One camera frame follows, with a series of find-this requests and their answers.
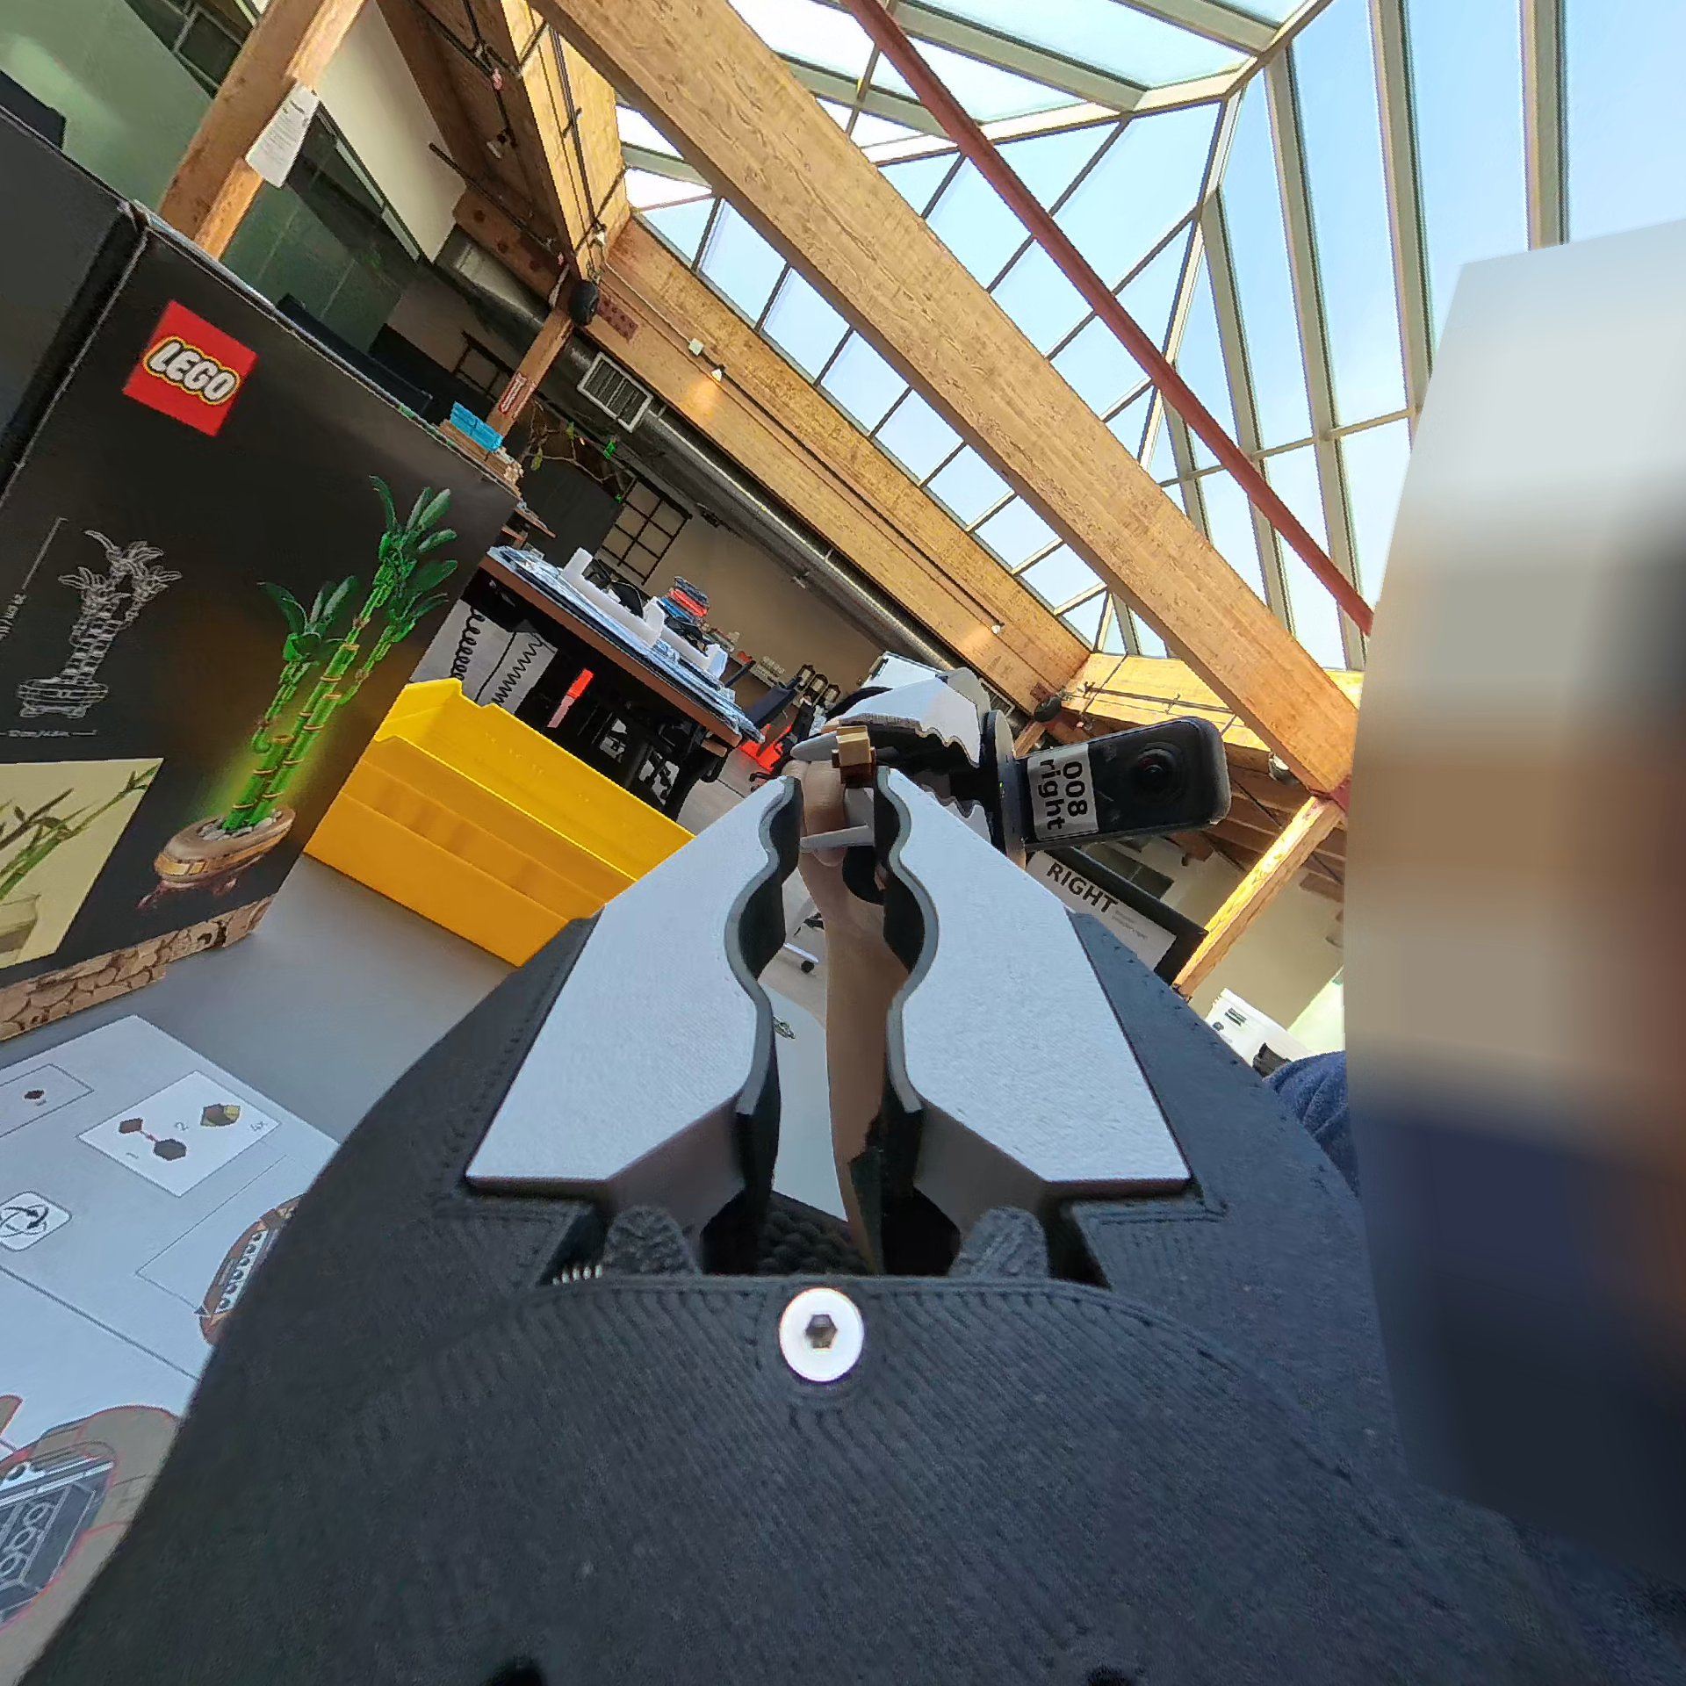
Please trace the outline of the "lego instruction booklet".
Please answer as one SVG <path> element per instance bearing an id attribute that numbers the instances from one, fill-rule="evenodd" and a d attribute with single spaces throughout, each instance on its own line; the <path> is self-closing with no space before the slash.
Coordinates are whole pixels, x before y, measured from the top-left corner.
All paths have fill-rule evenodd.
<path id="1" fill-rule="evenodd" d="M 138 1018 L 4 1065 L 2 1101 L 12 1681 L 116 1548 L 337 1144 Z"/>

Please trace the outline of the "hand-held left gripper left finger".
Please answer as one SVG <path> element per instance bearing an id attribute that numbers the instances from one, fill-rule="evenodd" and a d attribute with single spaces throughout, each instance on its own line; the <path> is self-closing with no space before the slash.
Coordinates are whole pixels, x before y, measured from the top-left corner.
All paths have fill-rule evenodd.
<path id="1" fill-rule="evenodd" d="M 707 1268 L 754 1268 L 780 1131 L 763 972 L 801 837 L 801 786 L 772 778 L 602 908 L 469 1157 L 473 1191 L 661 1208 Z"/>

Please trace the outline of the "person's right hand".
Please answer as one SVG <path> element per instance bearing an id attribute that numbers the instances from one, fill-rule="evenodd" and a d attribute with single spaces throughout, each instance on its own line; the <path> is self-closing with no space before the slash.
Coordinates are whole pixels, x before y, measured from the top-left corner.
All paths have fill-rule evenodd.
<path id="1" fill-rule="evenodd" d="M 849 819 L 838 771 L 829 762 L 807 762 L 796 771 L 804 803 L 804 842 L 813 837 L 850 832 L 857 820 Z M 846 838 L 802 848 L 798 860 L 798 875 L 829 935 L 829 963 L 836 975 L 840 975 L 844 961 L 873 963 L 903 974 L 905 967 L 884 939 L 880 902 L 857 893 L 846 878 L 846 864 L 859 851 L 866 851 L 866 864 L 873 867 L 873 852 Z"/>

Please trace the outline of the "person's right forearm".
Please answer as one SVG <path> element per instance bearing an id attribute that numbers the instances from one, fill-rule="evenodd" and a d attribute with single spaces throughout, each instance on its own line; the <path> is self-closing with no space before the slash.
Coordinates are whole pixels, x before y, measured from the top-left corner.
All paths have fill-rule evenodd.
<path id="1" fill-rule="evenodd" d="M 822 919 L 829 935 L 825 1027 L 835 1181 L 857 1249 L 869 1265 L 877 1265 L 853 1165 L 866 1149 L 879 1116 L 888 1013 L 908 967 L 882 937 L 879 905 L 844 898 L 840 909 Z"/>

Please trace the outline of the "framed tag sign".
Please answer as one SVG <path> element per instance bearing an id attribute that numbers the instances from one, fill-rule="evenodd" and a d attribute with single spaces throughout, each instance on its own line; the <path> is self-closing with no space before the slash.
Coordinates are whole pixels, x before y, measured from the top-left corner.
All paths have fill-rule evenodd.
<path id="1" fill-rule="evenodd" d="M 1166 984 L 1178 980 L 1206 937 L 1204 925 L 1077 848 L 1033 851 L 1025 870 L 1072 911 L 1097 919 Z"/>

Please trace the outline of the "background work table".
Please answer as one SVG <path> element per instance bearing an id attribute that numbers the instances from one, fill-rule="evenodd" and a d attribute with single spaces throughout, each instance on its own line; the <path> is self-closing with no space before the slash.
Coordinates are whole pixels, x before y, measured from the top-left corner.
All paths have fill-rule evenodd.
<path id="1" fill-rule="evenodd" d="M 414 673 L 508 711 L 669 819 L 729 753 L 763 732 L 724 684 L 724 653 L 690 646 L 660 599 L 633 614 L 535 551 L 487 551 Z"/>

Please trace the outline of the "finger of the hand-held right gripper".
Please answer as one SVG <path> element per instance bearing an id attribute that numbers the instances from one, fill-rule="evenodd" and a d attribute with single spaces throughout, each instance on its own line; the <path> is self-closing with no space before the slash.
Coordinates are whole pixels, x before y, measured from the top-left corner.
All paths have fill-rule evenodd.
<path id="1" fill-rule="evenodd" d="M 976 773 L 962 786 L 954 782 L 954 791 L 967 791 L 982 771 L 983 714 L 978 699 L 935 668 L 874 668 L 865 686 L 833 712 L 833 725 L 849 720 L 976 725 Z"/>
<path id="2" fill-rule="evenodd" d="M 954 782 L 961 786 L 978 773 L 978 725 L 976 723 L 865 723 L 870 726 L 877 751 L 877 774 L 882 771 L 903 773 L 919 788 L 943 803 L 954 799 Z M 833 765 L 833 725 L 827 730 L 796 745 L 787 758 L 787 768 L 807 762 Z M 873 819 L 877 774 L 873 786 L 844 788 L 849 819 L 866 825 Z"/>

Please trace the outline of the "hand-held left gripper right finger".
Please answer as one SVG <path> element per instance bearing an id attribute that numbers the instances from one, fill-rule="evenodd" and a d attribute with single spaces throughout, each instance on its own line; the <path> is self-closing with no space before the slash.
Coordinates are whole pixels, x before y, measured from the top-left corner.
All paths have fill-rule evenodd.
<path id="1" fill-rule="evenodd" d="M 948 1258 L 991 1208 L 1180 1196 L 1190 1166 L 1072 911 L 905 773 L 874 785 L 887 1013 L 877 1258 Z"/>

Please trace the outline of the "paper notice on beam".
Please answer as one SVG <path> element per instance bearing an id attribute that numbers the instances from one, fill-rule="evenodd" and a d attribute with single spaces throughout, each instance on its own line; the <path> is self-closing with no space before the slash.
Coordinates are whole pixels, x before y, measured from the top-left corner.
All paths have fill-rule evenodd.
<path id="1" fill-rule="evenodd" d="M 301 157 L 321 94 L 294 80 L 276 110 L 245 151 L 245 164 L 264 183 L 283 186 Z"/>

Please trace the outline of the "black lego set box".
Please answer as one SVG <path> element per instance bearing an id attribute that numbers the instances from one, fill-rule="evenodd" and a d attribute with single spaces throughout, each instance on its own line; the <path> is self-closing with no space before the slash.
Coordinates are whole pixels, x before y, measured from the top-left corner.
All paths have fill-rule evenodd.
<path id="1" fill-rule="evenodd" d="M 513 509 L 133 233 L 4 488 L 4 1039 L 259 925 Z"/>

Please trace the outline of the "yellow stacked plastic bins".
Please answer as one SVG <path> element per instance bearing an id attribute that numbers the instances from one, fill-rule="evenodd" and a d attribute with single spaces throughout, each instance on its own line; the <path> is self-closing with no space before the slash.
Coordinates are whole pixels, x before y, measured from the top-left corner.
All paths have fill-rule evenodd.
<path id="1" fill-rule="evenodd" d="M 690 832 L 456 680 L 401 690 L 307 852 L 505 963 Z"/>

